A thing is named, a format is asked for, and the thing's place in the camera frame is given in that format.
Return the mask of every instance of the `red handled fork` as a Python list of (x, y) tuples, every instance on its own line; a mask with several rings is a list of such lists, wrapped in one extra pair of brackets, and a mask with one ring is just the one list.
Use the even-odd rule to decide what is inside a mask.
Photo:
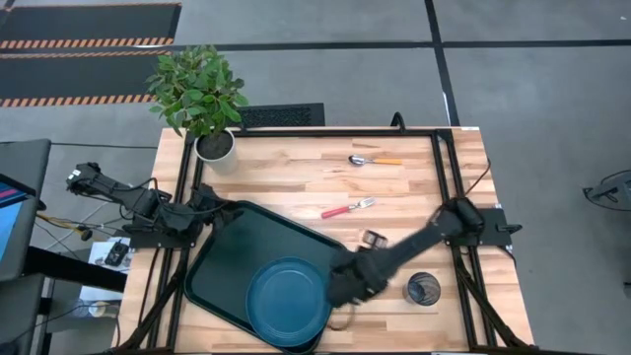
[(322, 219), (330, 218), (338, 214), (350, 212), (357, 208), (366, 208), (366, 207), (372, 206), (375, 203), (375, 201), (376, 201), (375, 197), (368, 197), (350, 206), (344, 206), (341, 208), (336, 208), (334, 210), (322, 212)]

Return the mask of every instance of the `orange handled spoon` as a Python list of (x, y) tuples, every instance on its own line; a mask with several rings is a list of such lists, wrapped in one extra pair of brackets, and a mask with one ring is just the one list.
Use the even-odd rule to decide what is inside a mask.
[(348, 157), (348, 161), (356, 166), (363, 166), (365, 164), (390, 164), (390, 165), (403, 164), (403, 162), (400, 159), (385, 159), (385, 158), (366, 159), (358, 155), (352, 155)]
[(376, 201), (375, 197), (364, 198), (363, 200), (361, 200), (361, 201), (359, 201), (359, 202), (357, 202), (355, 204), (352, 204), (350, 206), (344, 206), (344, 207), (341, 207), (341, 208), (336, 208), (334, 210), (323, 212), (322, 213), (322, 219), (333, 217), (333, 216), (336, 216), (338, 214), (350, 212), (350, 211), (352, 211), (354, 209), (357, 209), (357, 208), (366, 208), (366, 207), (372, 206), (375, 203), (375, 201)]

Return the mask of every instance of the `dark green tray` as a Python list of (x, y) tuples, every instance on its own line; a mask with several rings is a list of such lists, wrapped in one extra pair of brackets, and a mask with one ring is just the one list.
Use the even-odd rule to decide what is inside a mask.
[[(186, 275), (184, 293), (190, 302), (260, 339), (245, 313), (245, 294), (256, 271), (272, 260), (295, 256), (327, 277), (331, 258), (344, 246), (251, 202), (234, 202), (226, 209), (240, 216), (206, 240)], [(304, 345), (279, 349), (312, 352), (320, 338), (321, 333)]]

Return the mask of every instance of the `spoon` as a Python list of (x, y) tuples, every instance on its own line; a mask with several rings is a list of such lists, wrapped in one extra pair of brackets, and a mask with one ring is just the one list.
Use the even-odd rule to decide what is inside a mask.
[(351, 164), (354, 164), (356, 166), (363, 166), (364, 164), (390, 164), (390, 165), (403, 164), (403, 162), (400, 159), (383, 159), (383, 158), (366, 159), (358, 155), (352, 155), (348, 157), (348, 161), (351, 162)]

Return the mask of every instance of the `potted plant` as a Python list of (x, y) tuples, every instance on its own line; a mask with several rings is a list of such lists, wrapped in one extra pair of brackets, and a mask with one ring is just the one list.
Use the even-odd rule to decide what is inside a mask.
[(241, 122), (237, 106), (247, 106), (239, 93), (242, 79), (233, 79), (228, 61), (212, 45), (187, 48), (158, 57), (156, 73), (147, 79), (160, 113), (175, 133), (186, 129), (195, 137), (195, 154), (218, 174), (237, 167), (235, 136), (226, 129), (229, 120)]

